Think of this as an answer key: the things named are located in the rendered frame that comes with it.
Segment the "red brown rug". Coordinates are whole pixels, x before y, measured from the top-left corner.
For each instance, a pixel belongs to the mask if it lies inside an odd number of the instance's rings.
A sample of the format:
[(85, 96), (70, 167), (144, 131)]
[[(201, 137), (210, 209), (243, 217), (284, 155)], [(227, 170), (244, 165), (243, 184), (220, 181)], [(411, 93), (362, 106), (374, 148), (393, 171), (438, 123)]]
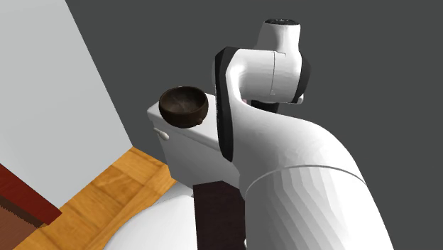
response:
[(13, 250), (61, 214), (61, 210), (0, 164), (0, 250)]

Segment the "dark brown bowl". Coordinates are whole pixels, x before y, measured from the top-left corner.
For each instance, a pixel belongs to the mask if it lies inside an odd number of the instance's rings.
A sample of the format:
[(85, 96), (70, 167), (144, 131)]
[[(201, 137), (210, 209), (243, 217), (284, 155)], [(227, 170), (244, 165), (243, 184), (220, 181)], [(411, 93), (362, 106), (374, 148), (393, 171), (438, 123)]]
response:
[(200, 125), (207, 116), (209, 100), (201, 89), (179, 86), (165, 91), (158, 102), (162, 118), (171, 126), (188, 129)]

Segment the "white toilet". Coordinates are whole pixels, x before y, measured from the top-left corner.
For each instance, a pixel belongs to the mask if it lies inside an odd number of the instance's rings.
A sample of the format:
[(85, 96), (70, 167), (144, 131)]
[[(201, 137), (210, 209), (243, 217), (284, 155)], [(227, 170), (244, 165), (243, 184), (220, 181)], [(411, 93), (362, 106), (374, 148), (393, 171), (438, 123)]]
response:
[(215, 97), (207, 98), (206, 118), (191, 129), (169, 125), (160, 115), (158, 102), (148, 108), (176, 184), (122, 225), (103, 250), (198, 250), (193, 186), (216, 181), (235, 188), (239, 184), (238, 171), (219, 150)]

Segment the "dark robot stand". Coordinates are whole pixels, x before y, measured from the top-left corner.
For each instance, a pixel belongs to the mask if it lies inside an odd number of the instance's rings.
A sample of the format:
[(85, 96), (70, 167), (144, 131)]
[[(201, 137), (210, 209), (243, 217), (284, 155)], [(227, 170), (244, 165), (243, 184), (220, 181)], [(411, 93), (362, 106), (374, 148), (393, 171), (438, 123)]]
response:
[(244, 199), (224, 181), (193, 186), (198, 250), (246, 250)]

